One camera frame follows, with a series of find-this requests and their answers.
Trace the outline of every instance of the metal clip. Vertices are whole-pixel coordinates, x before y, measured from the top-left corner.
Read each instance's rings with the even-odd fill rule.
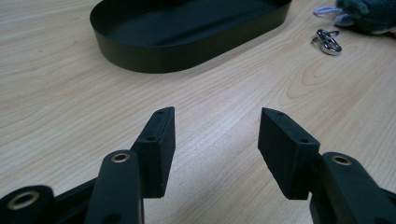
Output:
[[[325,30],[317,30],[317,37],[312,40],[312,43],[319,42],[321,44],[321,50],[330,55],[338,55],[341,52],[341,46],[334,40],[340,32]]]

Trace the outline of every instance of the gray stuffed toy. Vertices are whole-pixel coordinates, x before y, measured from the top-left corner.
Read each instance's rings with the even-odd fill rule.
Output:
[[[396,0],[336,0],[335,5],[318,8],[315,14],[338,13],[335,25],[372,35],[396,35]]]

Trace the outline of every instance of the light wooden surface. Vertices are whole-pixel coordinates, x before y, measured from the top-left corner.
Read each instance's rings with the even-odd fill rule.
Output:
[[[286,200],[257,138],[262,107],[289,114],[321,143],[396,191],[396,40],[341,30],[340,56],[310,41],[333,1],[294,1],[285,23],[191,69],[140,74],[108,62],[89,15],[99,0],[0,3],[0,197],[29,185],[56,195],[129,148],[151,114],[176,108],[177,149],[147,223],[312,223]]]

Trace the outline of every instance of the wooden table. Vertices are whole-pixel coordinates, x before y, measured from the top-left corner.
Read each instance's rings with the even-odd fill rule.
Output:
[[[0,195],[29,185],[58,195],[97,176],[151,114],[176,108],[177,149],[164,198],[147,223],[312,223],[288,201],[257,149],[262,107],[281,110],[321,143],[396,191],[396,41],[341,30],[339,56],[311,44],[335,30],[317,7],[291,4],[279,28],[209,62],[141,74],[107,61],[89,15],[99,0],[0,3]]]

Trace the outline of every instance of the black tray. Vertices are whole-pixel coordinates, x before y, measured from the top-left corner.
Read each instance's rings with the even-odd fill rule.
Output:
[[[100,50],[137,72],[191,68],[283,23],[291,0],[186,0],[149,7],[104,0],[91,12]]]

